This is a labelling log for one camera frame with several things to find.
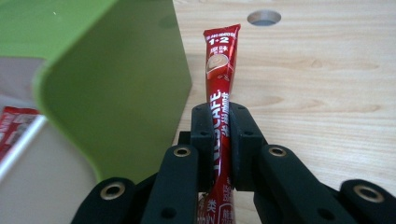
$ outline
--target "wooden surface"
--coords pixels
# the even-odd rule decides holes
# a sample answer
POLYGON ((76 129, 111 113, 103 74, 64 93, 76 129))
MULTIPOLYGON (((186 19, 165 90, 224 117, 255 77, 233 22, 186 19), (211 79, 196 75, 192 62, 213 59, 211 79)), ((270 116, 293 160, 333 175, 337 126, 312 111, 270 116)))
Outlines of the wooden surface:
MULTIPOLYGON (((363 178, 396 195, 396 1, 174 3, 193 84, 180 130, 205 102, 203 31, 241 23, 231 99, 267 141, 293 150, 330 187, 363 178), (259 9, 282 19, 249 24, 259 9)), ((252 193, 234 200, 238 223, 260 223, 252 193)))

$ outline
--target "red and white packet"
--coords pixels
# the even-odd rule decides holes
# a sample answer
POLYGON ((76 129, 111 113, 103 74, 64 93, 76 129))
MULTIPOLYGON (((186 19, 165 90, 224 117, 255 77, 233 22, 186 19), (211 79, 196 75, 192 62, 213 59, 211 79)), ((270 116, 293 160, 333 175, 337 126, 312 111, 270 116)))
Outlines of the red and white packet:
POLYGON ((0 117, 0 160, 37 115, 38 111, 31 108, 4 107, 0 117))
POLYGON ((212 111, 215 182, 198 203, 198 224, 235 223, 229 125, 229 97, 233 85, 240 24, 206 30, 206 100, 212 111))

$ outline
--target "green container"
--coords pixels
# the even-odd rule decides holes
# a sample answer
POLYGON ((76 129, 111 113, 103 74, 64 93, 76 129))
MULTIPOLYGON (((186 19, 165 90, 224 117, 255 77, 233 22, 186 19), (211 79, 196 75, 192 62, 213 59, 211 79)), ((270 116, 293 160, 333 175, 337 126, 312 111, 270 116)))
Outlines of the green container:
POLYGON ((191 88, 171 0, 3 1, 0 21, 0 56, 44 59, 35 102, 98 181, 158 171, 191 88))

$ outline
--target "wooden table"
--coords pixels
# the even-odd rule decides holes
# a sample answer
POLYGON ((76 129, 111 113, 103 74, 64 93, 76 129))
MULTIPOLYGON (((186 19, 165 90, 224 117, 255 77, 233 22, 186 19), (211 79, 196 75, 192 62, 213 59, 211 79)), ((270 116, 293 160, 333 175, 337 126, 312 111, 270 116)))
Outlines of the wooden table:
MULTIPOLYGON (((267 141, 293 150, 330 187, 362 178, 396 195, 395 1, 174 3, 192 77, 180 130, 205 102, 203 31, 240 23, 231 99, 267 141), (281 21, 250 24, 261 9, 281 21)), ((260 223, 252 193, 234 200, 238 223, 260 223)))

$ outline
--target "red packet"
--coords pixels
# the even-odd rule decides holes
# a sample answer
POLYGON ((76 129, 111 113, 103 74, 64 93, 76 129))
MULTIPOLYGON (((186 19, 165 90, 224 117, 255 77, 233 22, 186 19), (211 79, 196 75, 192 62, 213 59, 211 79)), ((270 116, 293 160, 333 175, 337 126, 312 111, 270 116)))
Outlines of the red packet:
POLYGON ((38 111, 31 108, 6 106, 0 117, 0 160, 17 142, 38 111))
POLYGON ((215 130, 212 189, 198 204, 198 223, 235 223, 229 126, 229 97, 233 85, 240 25, 206 30, 206 100, 215 130))

